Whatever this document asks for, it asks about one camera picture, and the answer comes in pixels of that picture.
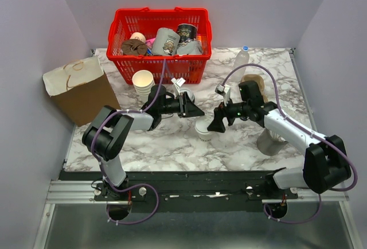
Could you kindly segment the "single white cup lid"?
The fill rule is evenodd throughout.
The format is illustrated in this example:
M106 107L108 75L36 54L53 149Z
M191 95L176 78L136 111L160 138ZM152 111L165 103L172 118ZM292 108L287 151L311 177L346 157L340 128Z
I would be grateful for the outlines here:
M210 125L210 122L207 120L197 120L195 122L195 130L208 130L208 127Z

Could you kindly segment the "stack of cup lids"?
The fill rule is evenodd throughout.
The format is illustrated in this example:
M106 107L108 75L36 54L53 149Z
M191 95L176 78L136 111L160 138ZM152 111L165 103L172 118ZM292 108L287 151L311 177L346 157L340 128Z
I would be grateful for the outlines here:
M193 93L190 89L188 89L188 88L181 88L181 89L180 89L180 92L182 92L182 93L186 92L186 93L187 93L187 95L188 95L188 97L189 97L189 99L190 99L192 102L194 102L194 101L195 101L194 93Z

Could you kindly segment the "stack of white paper cups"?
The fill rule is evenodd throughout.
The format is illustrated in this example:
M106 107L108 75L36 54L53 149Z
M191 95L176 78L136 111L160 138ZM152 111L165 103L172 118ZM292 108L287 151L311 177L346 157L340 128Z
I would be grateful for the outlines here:
M148 70L140 70L134 73L132 83L140 100L147 102L151 88L155 85L153 74Z

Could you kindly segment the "brown paper takeout bag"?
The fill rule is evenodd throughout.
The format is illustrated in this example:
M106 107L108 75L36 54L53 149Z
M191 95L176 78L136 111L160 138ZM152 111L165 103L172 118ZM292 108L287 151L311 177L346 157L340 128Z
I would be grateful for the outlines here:
M43 74L45 89L77 126L94 120L104 106L120 109L98 57L76 60Z

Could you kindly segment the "single white paper cup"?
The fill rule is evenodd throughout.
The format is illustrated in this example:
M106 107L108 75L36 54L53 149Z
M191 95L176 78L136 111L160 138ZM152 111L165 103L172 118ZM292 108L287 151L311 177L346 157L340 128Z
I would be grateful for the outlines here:
M198 137L202 141L210 141L214 137L214 132L208 130L196 130Z

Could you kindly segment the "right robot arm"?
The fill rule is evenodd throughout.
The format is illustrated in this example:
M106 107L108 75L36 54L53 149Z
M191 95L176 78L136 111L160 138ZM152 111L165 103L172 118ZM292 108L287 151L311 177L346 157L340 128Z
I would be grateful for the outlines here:
M321 194L351 177L351 168L345 160L346 151L340 137L315 133L292 120L276 103L264 102L255 81L240 83L239 91L242 101L235 103L227 85L219 84L216 87L215 92L223 97L223 101L214 109L214 118L208 131L224 133L224 119L229 125L233 125L237 118L251 120L279 135L304 156L302 167L278 169L269 175L268 181L264 183L264 193L268 197L275 199L288 188L309 188Z

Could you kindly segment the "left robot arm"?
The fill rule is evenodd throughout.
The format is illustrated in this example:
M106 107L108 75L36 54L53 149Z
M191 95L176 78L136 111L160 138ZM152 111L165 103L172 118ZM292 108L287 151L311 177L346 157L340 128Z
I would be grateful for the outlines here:
M131 131L152 131L162 120L162 115L177 114L180 118L205 115L194 104L187 92L177 96L166 91L162 85L154 85L148 101L138 110L116 110L104 106L89 124L82 137L82 143L98 160L107 193L114 200L126 196L126 172L123 170L119 153Z

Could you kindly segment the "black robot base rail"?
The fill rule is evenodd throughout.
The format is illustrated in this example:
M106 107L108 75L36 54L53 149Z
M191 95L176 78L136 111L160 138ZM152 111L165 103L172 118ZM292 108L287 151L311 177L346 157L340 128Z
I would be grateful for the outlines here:
M318 202L309 189L281 190L270 183L269 171L128 172L118 193L98 172L61 172L50 184L47 201L58 204L106 205L113 213L260 212L263 204L285 208L292 203Z

